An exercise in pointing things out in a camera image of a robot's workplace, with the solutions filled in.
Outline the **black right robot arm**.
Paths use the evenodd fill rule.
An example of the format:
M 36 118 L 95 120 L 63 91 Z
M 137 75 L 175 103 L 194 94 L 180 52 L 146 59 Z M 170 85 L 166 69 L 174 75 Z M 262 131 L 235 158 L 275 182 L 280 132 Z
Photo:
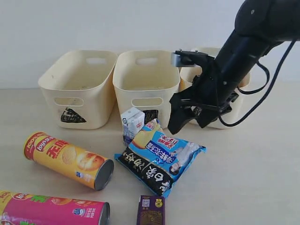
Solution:
M 241 92 L 239 83 L 259 59 L 272 48 L 290 42 L 289 49 L 300 39 L 300 3 L 297 0 L 247 0 L 237 12 L 234 30 L 217 54 L 175 51 L 175 67 L 202 69 L 192 85 L 170 99 L 168 129 L 178 133 L 188 122 L 196 120 L 204 128 L 231 112 L 231 103 Z

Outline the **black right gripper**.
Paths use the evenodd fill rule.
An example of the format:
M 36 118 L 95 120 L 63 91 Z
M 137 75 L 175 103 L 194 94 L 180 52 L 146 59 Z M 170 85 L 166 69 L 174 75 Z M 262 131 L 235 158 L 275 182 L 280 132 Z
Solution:
M 194 77 L 192 85 L 173 94 L 170 99 L 171 114 L 167 128 L 177 134 L 191 120 L 196 119 L 201 128 L 216 121 L 219 116 L 230 113 L 230 102 L 238 86 L 239 75 L 223 72 L 214 58 L 202 73 Z

